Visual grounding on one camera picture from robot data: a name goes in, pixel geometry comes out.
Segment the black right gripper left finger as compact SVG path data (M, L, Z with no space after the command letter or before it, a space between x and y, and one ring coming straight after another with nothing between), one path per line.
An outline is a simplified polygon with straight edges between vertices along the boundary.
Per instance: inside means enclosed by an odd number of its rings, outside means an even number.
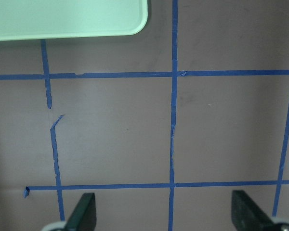
M66 231L93 231L97 223L95 193L84 193L65 224Z

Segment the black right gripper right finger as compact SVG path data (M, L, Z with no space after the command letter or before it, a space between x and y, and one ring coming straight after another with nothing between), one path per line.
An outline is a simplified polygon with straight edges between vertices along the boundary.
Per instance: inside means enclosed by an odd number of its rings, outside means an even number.
M231 221L237 231L273 231L275 224L243 190L233 190Z

